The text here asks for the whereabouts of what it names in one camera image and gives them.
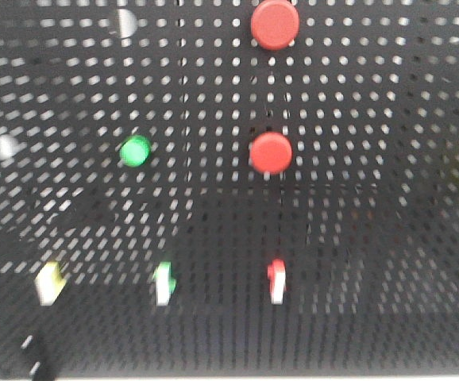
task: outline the green round cap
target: green round cap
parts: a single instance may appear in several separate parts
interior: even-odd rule
[[[120,148],[120,157],[128,167],[142,165],[150,156],[152,145],[141,135],[133,135],[124,142]]]

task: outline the red round cap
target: red round cap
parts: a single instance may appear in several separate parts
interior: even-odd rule
[[[285,171],[291,163],[290,141],[280,133],[262,133],[251,147],[251,163],[258,172],[271,175]]]
[[[299,13],[288,0],[264,0],[251,18],[253,37],[268,50],[286,48],[299,34],[299,27]]]

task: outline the perforated metal panel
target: perforated metal panel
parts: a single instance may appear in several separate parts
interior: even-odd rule
[[[280,52],[257,3],[0,0],[1,378],[459,372],[459,0],[298,0]]]

